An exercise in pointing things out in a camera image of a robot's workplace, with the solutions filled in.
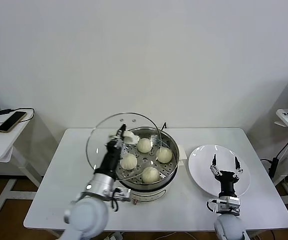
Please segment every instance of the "charging cable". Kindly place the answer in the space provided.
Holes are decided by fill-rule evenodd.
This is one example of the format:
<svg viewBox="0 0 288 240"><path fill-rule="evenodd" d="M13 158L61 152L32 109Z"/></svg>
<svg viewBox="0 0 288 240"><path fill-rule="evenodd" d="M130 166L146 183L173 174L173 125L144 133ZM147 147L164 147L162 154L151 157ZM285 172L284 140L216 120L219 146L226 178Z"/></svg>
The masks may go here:
<svg viewBox="0 0 288 240"><path fill-rule="evenodd" d="M276 157L273 158L273 160L268 160L268 159L260 159L261 161L268 161L271 166L269 168L269 171L268 171L268 175L269 177L272 179L275 174L276 174L276 170L277 170L277 166L278 166L278 163L279 163L279 159L282 159L286 152L288 150L288 143L286 143L286 145L280 150L280 152L277 154Z"/></svg>
<svg viewBox="0 0 288 240"><path fill-rule="evenodd" d="M29 119L26 119L26 120L22 120L22 121L20 121L21 123L23 123L23 122L27 122L27 121L29 121L29 120L31 120L31 119L33 119L33 117L34 117L34 115L35 115L35 109L33 109L32 107L19 107L19 108L16 108L16 109L3 109L3 110L0 110L0 115L4 115L4 114L8 114L8 113L11 113L11 112L14 112L14 111L16 111L16 110L20 110L20 109L24 109L24 110L33 110L33 115L29 118Z"/></svg>

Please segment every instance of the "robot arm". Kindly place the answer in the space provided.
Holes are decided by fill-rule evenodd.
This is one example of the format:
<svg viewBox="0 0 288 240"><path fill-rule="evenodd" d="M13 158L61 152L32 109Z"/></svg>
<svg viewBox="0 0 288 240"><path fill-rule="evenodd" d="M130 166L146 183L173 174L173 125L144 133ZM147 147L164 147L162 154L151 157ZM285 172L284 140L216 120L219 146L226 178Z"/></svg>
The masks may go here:
<svg viewBox="0 0 288 240"><path fill-rule="evenodd" d="M220 182L221 192L218 194L219 199L208 200L207 208L214 213L221 214L214 222L216 235L220 240L250 240L241 219L238 218L240 199L235 194L234 184L238 182L243 170L237 157L235 157L235 167L235 172L220 171L217 168L216 154L210 166L215 179Z"/></svg>
<svg viewBox="0 0 288 240"><path fill-rule="evenodd" d="M117 201L130 201L130 189L113 187L125 130L124 124L107 143L107 153L100 168L95 170L93 179L65 212L64 221L69 225L60 237L61 240L90 239L99 235L108 222L108 208L104 201L112 201L112 207L115 203L115 211L118 210Z"/></svg>

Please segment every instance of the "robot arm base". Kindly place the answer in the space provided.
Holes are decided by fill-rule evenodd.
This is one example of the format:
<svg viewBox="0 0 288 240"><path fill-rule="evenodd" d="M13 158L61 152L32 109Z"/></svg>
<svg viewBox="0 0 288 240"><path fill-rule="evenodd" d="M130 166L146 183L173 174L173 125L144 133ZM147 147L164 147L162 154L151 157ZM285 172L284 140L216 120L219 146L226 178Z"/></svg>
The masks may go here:
<svg viewBox="0 0 288 240"><path fill-rule="evenodd" d="M214 227L220 240L250 240L241 219L232 214L220 215Z"/></svg>

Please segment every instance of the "white plate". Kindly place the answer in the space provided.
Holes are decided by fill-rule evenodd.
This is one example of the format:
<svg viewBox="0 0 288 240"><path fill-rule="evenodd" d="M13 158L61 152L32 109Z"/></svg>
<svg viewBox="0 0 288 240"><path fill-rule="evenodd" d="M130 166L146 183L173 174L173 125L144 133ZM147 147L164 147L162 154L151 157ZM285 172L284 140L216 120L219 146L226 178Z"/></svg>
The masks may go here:
<svg viewBox="0 0 288 240"><path fill-rule="evenodd" d="M216 154L217 167L219 170L234 172L235 157L237 157L244 172L239 175L239 181L234 184L237 196L243 195L250 185L250 173L245 162L233 151L219 145L204 145L196 148L189 156L188 169L194 181L204 191L218 197L220 182L217 181L210 170L210 165Z"/></svg>

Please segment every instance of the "white wall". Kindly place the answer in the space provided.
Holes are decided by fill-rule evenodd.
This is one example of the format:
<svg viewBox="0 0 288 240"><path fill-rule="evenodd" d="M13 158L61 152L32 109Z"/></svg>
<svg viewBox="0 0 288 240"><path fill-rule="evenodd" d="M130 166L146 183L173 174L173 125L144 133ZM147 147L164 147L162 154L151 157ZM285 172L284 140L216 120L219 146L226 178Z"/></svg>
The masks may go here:
<svg viewBox="0 0 288 240"><path fill-rule="evenodd" d="M135 111L241 127L272 157L287 89L288 1L0 1L0 107L34 107L57 141Z"/></svg>

